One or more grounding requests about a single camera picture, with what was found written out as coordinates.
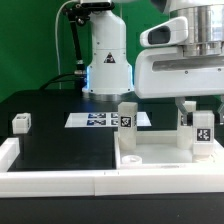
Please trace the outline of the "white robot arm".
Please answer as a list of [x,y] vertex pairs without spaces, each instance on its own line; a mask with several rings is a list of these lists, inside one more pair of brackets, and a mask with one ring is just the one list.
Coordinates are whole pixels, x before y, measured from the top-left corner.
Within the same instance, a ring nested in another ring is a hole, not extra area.
[[109,10],[113,0],[82,0],[91,10],[93,59],[87,94],[105,97],[130,87],[138,97],[172,97],[187,125],[188,96],[219,95],[216,121],[224,124],[224,0],[149,0],[169,20],[140,35],[135,67],[126,60],[126,27]]

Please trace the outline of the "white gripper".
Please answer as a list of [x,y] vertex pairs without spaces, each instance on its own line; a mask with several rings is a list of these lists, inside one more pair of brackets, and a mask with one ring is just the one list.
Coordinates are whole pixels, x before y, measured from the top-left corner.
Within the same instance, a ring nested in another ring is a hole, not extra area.
[[147,29],[140,35],[145,47],[136,59],[134,85],[139,98],[176,97],[182,126],[193,124],[184,106],[187,96],[221,95],[219,124],[224,125],[224,55],[186,57],[182,44],[189,36],[184,16]]

